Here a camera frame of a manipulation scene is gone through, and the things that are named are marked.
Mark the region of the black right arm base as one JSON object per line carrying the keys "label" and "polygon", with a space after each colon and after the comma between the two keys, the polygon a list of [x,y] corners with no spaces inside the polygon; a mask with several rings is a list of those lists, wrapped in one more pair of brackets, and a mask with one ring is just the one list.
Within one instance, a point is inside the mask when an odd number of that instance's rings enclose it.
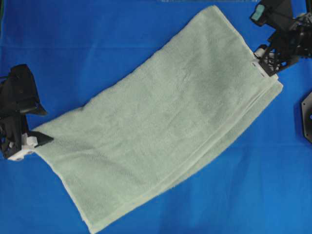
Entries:
{"label": "black right arm base", "polygon": [[312,91],[308,91],[299,101],[302,136],[309,144],[312,143]]}

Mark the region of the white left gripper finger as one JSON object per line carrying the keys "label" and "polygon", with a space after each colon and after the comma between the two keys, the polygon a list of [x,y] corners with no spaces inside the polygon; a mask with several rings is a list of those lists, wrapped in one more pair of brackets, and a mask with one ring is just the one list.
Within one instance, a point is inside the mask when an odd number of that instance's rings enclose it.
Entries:
{"label": "white left gripper finger", "polygon": [[21,161],[24,159],[25,156],[27,155],[31,155],[33,153],[35,153],[35,147],[32,147],[32,146],[28,146],[28,145],[23,145],[21,147],[21,150],[18,151],[17,153],[13,154],[12,156],[10,156],[8,158],[8,160],[11,160],[11,161]]}

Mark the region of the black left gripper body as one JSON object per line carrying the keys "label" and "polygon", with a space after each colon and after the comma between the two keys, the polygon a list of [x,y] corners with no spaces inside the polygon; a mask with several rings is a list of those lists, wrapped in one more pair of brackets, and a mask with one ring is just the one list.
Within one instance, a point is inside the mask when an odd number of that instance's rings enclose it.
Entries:
{"label": "black left gripper body", "polygon": [[0,151],[4,158],[13,156],[27,145],[28,132],[26,114],[0,113]]}

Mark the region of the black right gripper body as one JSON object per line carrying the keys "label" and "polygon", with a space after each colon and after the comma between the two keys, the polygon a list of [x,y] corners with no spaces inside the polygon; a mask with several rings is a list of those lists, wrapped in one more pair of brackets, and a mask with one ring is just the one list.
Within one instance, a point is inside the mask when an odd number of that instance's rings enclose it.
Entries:
{"label": "black right gripper body", "polygon": [[270,44],[260,56],[259,65],[270,77],[296,64],[300,58],[312,57],[310,26],[298,26],[289,31],[276,30],[268,42]]}

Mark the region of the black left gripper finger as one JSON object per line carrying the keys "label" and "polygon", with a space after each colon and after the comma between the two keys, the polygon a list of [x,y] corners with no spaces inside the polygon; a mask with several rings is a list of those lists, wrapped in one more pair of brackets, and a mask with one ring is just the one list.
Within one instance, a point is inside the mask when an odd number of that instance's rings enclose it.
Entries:
{"label": "black left gripper finger", "polygon": [[36,148],[43,146],[54,139],[38,131],[29,131],[23,134],[23,147]]}

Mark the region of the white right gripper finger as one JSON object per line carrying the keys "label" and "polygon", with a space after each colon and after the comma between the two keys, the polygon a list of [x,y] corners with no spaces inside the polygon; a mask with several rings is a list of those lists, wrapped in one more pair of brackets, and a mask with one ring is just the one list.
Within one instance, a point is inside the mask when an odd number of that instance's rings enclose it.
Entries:
{"label": "white right gripper finger", "polygon": [[265,51],[266,51],[267,47],[268,47],[267,45],[262,44],[262,45],[260,45],[260,46],[255,50],[254,56],[255,56],[255,58],[256,58],[257,60],[260,60],[260,59],[263,57],[263,55],[265,54]]}

